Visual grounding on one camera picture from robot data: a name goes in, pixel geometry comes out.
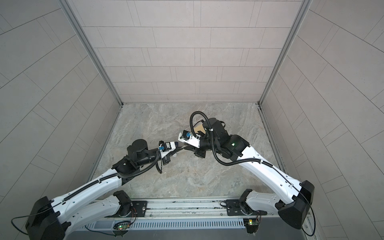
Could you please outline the yellow paper envelope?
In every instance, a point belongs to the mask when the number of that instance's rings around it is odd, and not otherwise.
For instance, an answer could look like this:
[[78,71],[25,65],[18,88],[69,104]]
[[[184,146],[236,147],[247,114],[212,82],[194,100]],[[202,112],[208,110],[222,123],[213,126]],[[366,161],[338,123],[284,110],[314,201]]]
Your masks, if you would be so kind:
[[198,125],[194,127],[194,131],[199,136],[204,136],[206,134],[206,130],[204,129],[203,125]]

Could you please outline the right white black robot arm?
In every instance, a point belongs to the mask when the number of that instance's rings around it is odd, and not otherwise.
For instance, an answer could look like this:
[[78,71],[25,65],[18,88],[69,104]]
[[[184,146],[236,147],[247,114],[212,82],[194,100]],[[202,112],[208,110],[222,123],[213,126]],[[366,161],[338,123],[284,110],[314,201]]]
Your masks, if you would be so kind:
[[270,200],[258,200],[257,193],[246,190],[240,208],[246,215],[256,211],[276,212],[295,229],[302,229],[305,218],[312,210],[315,187],[309,181],[299,181],[279,170],[262,157],[251,144],[239,135],[229,135],[222,121],[216,118],[202,123],[203,132],[191,129],[179,134],[179,141],[191,147],[196,156],[204,158],[207,151],[226,167],[239,165],[246,168],[274,191]]

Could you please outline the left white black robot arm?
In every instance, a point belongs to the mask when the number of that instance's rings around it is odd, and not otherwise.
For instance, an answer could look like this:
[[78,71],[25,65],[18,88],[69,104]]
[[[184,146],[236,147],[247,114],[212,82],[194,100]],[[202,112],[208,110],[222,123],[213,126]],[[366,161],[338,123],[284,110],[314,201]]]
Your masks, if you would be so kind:
[[31,240],[63,240],[73,231],[104,217],[136,219],[140,212],[118,188],[133,178],[170,162],[181,151],[178,142],[161,141],[150,150],[145,140],[134,141],[127,155],[95,180],[67,193],[35,202],[25,228]]

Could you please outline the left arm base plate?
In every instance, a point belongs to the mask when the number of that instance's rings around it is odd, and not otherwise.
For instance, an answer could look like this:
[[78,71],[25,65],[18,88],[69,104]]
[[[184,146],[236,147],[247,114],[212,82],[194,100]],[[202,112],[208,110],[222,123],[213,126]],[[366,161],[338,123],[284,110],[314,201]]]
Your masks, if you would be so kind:
[[121,218],[142,218],[145,216],[148,207],[147,201],[133,201],[122,206],[118,216]]

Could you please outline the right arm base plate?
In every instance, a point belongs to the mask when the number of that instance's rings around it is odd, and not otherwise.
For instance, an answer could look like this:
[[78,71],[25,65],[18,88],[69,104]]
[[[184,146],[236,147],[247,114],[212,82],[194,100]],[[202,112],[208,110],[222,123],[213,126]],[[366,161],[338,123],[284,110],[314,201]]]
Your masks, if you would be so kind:
[[246,213],[242,210],[239,200],[225,200],[220,205],[227,210],[228,216],[266,216],[268,214],[261,210],[249,210],[249,213]]

